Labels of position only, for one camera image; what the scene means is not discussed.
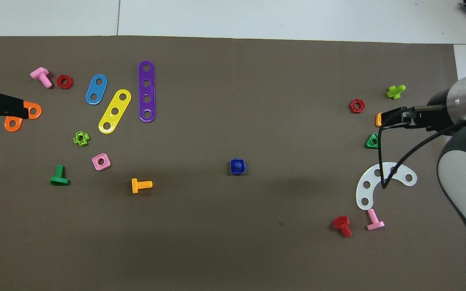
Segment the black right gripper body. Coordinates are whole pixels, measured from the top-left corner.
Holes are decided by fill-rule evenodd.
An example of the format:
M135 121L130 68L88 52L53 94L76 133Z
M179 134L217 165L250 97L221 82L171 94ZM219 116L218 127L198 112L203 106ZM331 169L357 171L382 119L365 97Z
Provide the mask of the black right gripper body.
M416 119L416 125L426 128L426 131L441 131L446 127L453 125L447 111L447 96L449 90L441 91L435 94L427 102L427 105L442 105L442 110L421 111Z

